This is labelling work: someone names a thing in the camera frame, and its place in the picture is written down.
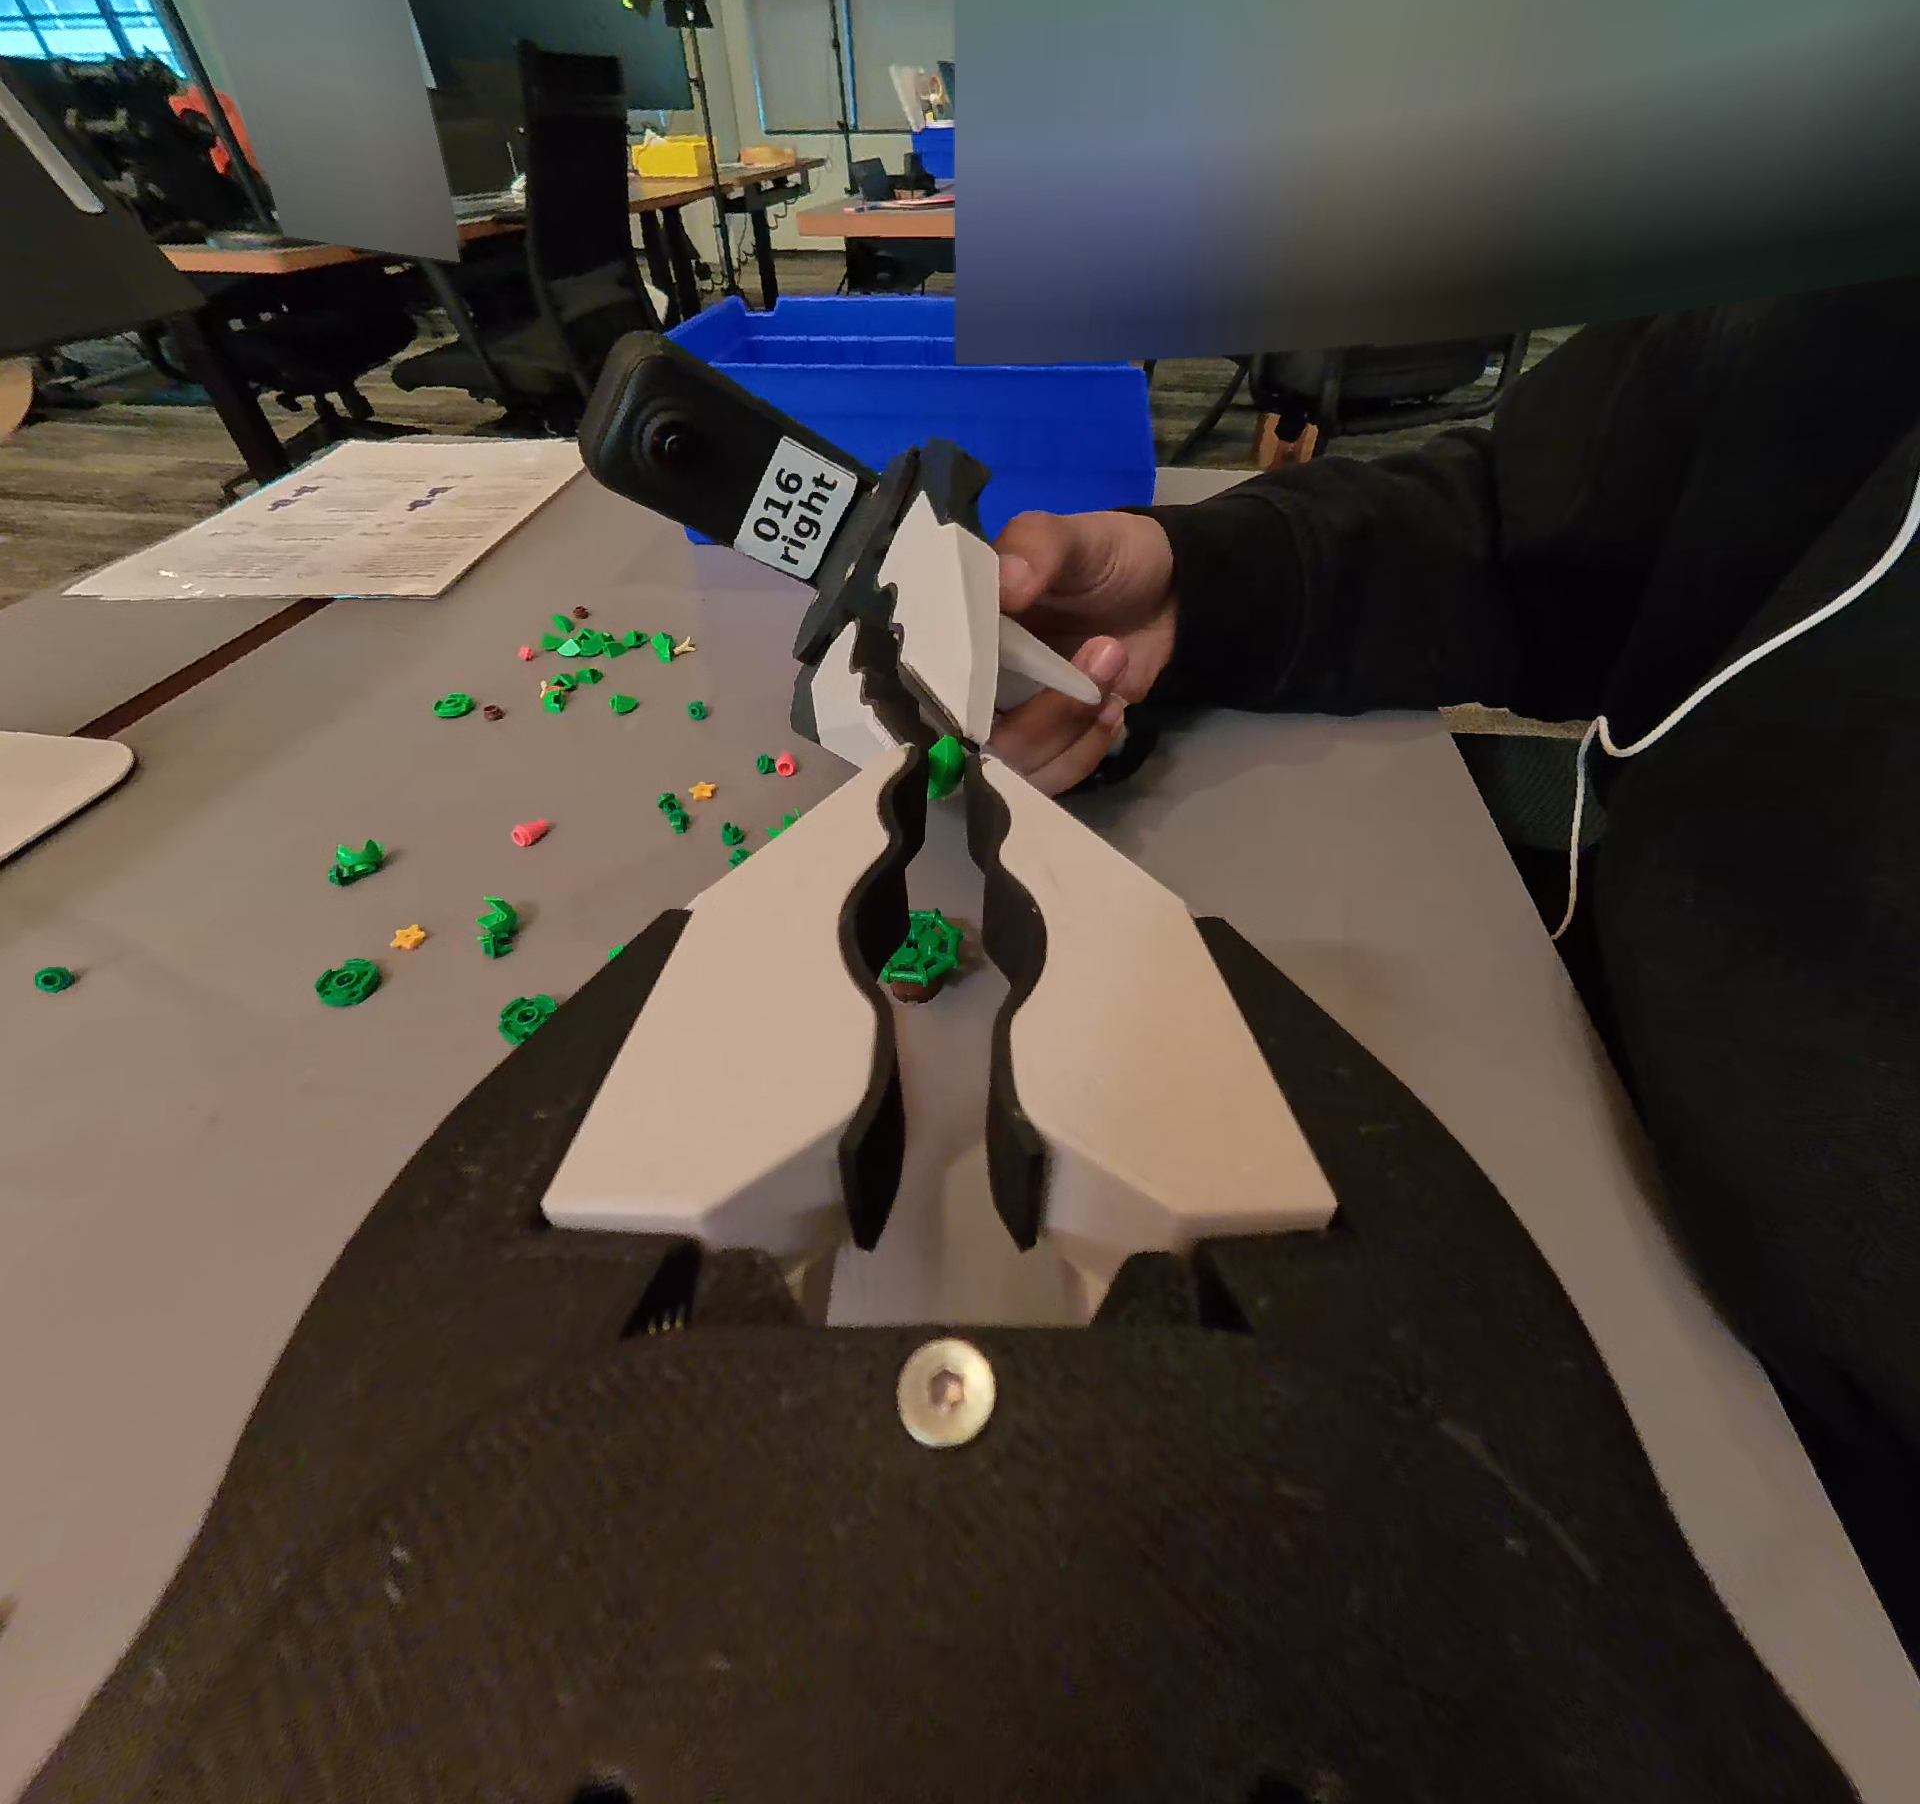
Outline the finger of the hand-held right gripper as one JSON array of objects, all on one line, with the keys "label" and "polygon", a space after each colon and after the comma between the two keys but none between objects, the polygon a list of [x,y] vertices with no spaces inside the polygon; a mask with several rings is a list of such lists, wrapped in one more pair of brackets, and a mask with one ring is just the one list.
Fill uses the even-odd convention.
[{"label": "finger of the hand-held right gripper", "polygon": [[910,756],[910,693],[892,665],[827,653],[799,678],[795,729],[852,769]]},{"label": "finger of the hand-held right gripper", "polygon": [[906,743],[903,712],[881,708],[881,688],[900,682],[927,727],[985,746],[995,719],[995,552],[953,521],[897,521],[861,544],[848,571],[848,612],[876,625],[885,651],[848,659],[848,756],[876,759]]}]

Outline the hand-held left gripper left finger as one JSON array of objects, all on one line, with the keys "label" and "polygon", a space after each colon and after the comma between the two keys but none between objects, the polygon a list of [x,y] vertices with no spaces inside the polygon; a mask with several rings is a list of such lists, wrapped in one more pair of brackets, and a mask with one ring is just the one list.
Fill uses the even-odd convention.
[{"label": "hand-held left gripper left finger", "polygon": [[897,745],[686,911],[548,1183],[557,1230],[757,1249],[792,1280],[874,1251],[904,1106],[881,972],[908,935],[921,751]]}]

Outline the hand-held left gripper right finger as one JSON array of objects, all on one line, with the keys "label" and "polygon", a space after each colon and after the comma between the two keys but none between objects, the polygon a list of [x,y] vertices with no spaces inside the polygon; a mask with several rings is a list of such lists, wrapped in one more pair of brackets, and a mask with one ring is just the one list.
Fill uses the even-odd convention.
[{"label": "hand-held left gripper right finger", "polygon": [[995,1212],[1095,1312],[1137,1256],[1320,1232],[1336,1194],[1189,907],[999,760],[972,760],[979,942],[1007,984]]}]

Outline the pile of green leaf pieces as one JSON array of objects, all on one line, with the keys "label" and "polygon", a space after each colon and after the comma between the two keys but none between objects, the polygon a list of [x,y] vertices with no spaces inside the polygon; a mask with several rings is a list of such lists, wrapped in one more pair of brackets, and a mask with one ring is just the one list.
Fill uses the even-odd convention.
[{"label": "pile of green leaf pieces", "polygon": [[653,655],[660,664],[677,664],[669,651],[677,641],[673,631],[642,631],[639,628],[607,630],[592,619],[574,624],[569,613],[555,613],[550,630],[539,642],[541,659],[548,671],[539,678],[541,711],[559,715],[574,696],[607,682],[607,668],[627,655]]}]

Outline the person's right forearm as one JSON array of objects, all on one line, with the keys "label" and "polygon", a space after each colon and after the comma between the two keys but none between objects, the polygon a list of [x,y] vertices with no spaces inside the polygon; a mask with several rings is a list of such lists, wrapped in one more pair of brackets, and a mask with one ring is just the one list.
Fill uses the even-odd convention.
[{"label": "person's right forearm", "polygon": [[1889,544],[1916,409],[1913,279],[1583,327],[1491,426],[1160,509],[1174,644],[1147,701],[1641,735]]}]

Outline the person's right hand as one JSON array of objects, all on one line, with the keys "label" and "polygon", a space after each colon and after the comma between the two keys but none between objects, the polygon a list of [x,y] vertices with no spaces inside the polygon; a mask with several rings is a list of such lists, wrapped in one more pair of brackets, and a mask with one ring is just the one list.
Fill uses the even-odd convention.
[{"label": "person's right hand", "polygon": [[995,712],[990,752],[1045,796],[1116,752],[1173,659],[1176,595],[1164,523],[1133,511],[1016,515],[995,543],[1002,613],[1064,657],[1100,702],[1039,688]]}]

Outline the blue plastic bin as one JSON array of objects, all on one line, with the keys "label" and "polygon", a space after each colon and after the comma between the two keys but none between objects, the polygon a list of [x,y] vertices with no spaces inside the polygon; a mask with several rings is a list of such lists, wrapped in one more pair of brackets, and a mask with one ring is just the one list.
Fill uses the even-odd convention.
[{"label": "blue plastic bin", "polygon": [[979,502],[990,538],[1028,511],[1156,498],[1140,365],[967,365],[948,298],[786,296],[773,309],[726,300],[669,338],[874,467],[931,438],[956,442],[991,471]]}]

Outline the black office chair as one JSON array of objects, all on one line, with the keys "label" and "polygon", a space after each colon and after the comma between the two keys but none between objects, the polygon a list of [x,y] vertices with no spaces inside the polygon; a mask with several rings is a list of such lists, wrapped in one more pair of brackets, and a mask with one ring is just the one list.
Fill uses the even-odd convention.
[{"label": "black office chair", "polygon": [[446,388],[497,404],[511,425],[577,428],[609,354],[660,333],[632,241],[622,66],[612,55],[515,44],[524,204],[422,271],[453,328],[393,365],[404,391]]},{"label": "black office chair", "polygon": [[316,267],[289,274],[202,280],[214,345],[246,385],[294,409],[306,400],[315,422],[296,442],[406,437],[376,419],[360,381],[389,365],[419,338],[408,267],[383,259]]}]

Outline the laminated instruction sheet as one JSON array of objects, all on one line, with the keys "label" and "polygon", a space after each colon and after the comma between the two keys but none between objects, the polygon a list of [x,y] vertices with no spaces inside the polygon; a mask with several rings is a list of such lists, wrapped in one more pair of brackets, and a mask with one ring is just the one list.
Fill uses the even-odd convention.
[{"label": "laminated instruction sheet", "polygon": [[582,477],[574,441],[352,441],[65,595],[108,602],[436,599]]}]

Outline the grey partition panel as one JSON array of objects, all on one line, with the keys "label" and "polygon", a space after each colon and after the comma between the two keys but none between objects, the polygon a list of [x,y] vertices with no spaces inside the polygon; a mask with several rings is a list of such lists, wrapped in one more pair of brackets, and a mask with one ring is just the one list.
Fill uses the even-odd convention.
[{"label": "grey partition panel", "polygon": [[376,256],[460,253],[410,0],[207,0],[207,14],[282,232]]}]

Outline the person's black clothed torso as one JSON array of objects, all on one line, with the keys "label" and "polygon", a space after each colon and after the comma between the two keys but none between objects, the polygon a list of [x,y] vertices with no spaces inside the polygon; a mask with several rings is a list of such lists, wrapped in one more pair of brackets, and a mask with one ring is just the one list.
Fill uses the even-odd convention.
[{"label": "person's black clothed torso", "polygon": [[[1916,279],[1590,327],[1494,426],[1516,655],[1638,743],[1873,571],[1916,498]],[[1916,541],[1593,760],[1576,984],[1699,1263],[1916,1654]]]}]

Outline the white book stand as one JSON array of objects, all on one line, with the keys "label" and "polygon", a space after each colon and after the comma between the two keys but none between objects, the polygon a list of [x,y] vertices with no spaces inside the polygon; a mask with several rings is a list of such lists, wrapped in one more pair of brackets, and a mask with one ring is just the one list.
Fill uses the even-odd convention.
[{"label": "white book stand", "polygon": [[136,771],[136,751],[114,735],[73,735],[87,712],[31,711],[53,685],[31,685],[31,662],[53,657],[53,634],[27,609],[5,630],[2,859],[10,861],[114,795]]}]

